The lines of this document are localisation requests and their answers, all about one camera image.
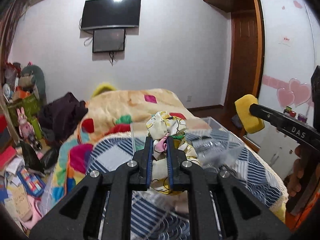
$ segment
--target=yellow foam block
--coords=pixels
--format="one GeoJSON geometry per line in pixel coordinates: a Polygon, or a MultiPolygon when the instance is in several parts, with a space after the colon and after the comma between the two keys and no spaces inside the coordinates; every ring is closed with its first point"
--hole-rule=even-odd
{"type": "Polygon", "coordinates": [[[255,133],[264,128],[263,120],[250,114],[252,104],[258,104],[257,98],[253,95],[245,95],[235,102],[238,116],[248,133],[255,133]]]}

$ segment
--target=black monitor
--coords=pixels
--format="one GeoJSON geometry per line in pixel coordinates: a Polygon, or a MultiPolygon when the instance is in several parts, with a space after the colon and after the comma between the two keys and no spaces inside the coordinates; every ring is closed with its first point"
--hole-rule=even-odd
{"type": "Polygon", "coordinates": [[[81,29],[139,27],[141,0],[87,0],[81,29]]]}

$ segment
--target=wooden floor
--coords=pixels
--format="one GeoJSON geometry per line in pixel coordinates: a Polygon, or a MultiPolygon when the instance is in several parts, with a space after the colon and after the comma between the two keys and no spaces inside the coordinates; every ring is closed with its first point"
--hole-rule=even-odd
{"type": "Polygon", "coordinates": [[[219,122],[222,126],[227,128],[229,131],[233,132],[236,136],[240,136],[241,129],[238,129],[231,121],[232,114],[228,112],[227,109],[224,108],[212,108],[205,110],[192,110],[189,111],[197,117],[208,117],[211,116],[217,122],[219,122]]]}

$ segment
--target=hand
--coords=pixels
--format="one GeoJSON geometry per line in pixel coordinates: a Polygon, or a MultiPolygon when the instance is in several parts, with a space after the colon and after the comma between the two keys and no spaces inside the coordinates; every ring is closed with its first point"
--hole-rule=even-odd
{"type": "MultiPolygon", "coordinates": [[[[301,185],[299,180],[303,177],[304,168],[301,166],[301,158],[303,158],[303,153],[306,152],[306,147],[299,145],[295,150],[294,153],[299,157],[296,159],[293,164],[293,174],[290,176],[289,183],[287,185],[288,194],[292,197],[296,195],[297,192],[301,190],[301,185]]],[[[319,178],[320,176],[320,163],[316,168],[316,177],[319,178]]]]}

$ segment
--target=pink stripe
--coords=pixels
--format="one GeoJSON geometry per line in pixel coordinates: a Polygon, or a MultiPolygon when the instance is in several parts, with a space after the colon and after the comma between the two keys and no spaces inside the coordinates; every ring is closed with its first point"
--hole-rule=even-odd
{"type": "MultiPolygon", "coordinates": [[[[263,75],[262,76],[262,84],[268,86],[268,87],[272,87],[275,89],[279,89],[279,88],[285,88],[285,89],[289,89],[289,83],[267,76],[267,75],[263,75]]],[[[312,102],[312,98],[310,98],[307,102],[308,105],[310,105],[311,107],[314,106],[314,103],[312,102]]]]}

